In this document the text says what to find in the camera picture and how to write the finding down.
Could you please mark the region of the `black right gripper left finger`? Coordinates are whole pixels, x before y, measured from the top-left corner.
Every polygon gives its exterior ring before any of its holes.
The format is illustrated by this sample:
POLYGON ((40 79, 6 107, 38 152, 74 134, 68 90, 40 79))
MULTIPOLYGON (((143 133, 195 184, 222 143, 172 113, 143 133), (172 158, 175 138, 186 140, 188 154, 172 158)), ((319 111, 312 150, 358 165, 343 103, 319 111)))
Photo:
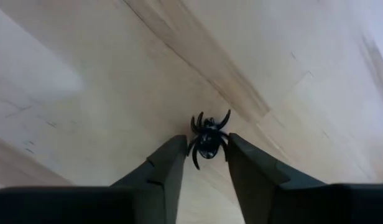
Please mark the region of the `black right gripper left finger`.
POLYGON ((133 223, 177 222, 186 151, 187 137, 176 135, 113 184, 129 188, 133 223))

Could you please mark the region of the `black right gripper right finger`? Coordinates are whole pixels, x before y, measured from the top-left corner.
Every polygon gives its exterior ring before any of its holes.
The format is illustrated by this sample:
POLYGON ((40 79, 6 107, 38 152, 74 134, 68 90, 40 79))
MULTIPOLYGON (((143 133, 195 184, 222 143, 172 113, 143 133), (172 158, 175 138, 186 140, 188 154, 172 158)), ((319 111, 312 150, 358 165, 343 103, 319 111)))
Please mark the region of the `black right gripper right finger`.
POLYGON ((246 223, 269 223, 278 189, 307 189, 325 183, 251 144, 238 134, 229 135, 228 167, 246 223))

